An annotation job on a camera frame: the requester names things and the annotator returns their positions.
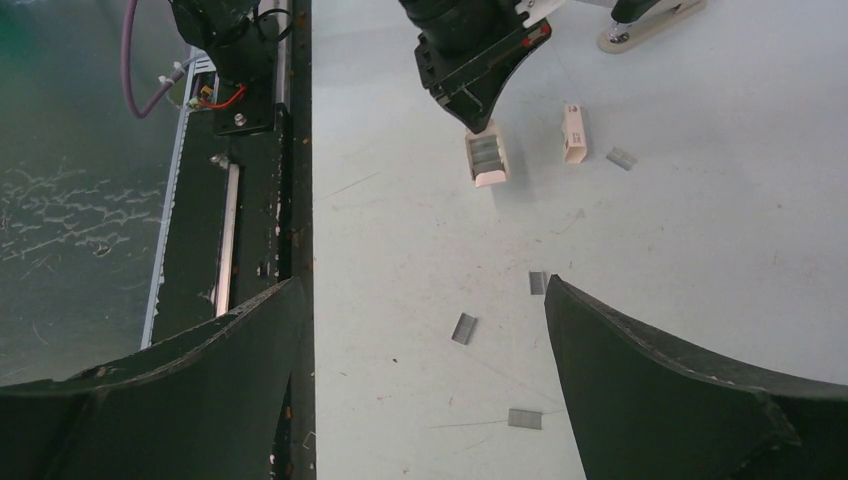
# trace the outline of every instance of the white table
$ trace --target white table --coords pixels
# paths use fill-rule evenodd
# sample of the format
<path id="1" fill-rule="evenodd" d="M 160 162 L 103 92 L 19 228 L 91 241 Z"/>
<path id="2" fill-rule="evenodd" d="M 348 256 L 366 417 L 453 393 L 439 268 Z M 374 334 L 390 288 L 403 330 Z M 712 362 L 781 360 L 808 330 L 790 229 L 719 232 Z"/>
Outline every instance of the white table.
<path id="1" fill-rule="evenodd" d="M 595 45 L 607 10 L 566 5 L 495 110 L 512 177 L 479 190 L 401 7 L 316 3 L 319 478 L 582 478 L 530 270 L 848 383 L 848 4 L 814 3 L 711 0 L 621 56 Z M 565 101 L 590 119 L 578 166 Z M 461 312 L 480 319 L 468 346 L 450 339 Z M 544 429 L 507 427 L 510 407 Z"/>

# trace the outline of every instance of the purple cable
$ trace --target purple cable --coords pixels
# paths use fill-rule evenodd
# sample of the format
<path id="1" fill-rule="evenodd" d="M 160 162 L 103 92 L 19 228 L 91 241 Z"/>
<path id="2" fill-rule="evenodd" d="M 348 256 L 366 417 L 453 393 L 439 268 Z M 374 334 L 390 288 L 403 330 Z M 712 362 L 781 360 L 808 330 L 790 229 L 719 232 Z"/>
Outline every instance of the purple cable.
<path id="1" fill-rule="evenodd" d="M 159 87 L 159 90 L 153 94 L 153 97 L 147 102 L 144 108 L 141 111 L 138 110 L 138 106 L 135 104 L 135 99 L 132 94 L 132 78 L 130 75 L 130 63 L 132 57 L 132 27 L 133 21 L 135 20 L 135 8 L 138 6 L 138 0 L 129 0 L 127 3 L 127 11 L 124 14 L 124 31 L 121 35 L 121 88 L 124 91 L 124 100 L 127 103 L 127 107 L 130 109 L 130 113 L 135 116 L 135 118 L 144 118 L 146 117 L 153 107 L 159 103 L 159 100 L 168 93 L 168 90 L 174 86 L 174 83 L 178 82 L 181 78 L 185 76 L 185 72 L 181 70 L 177 70 L 172 73 L 169 77 L 170 81 L 166 81 Z"/>

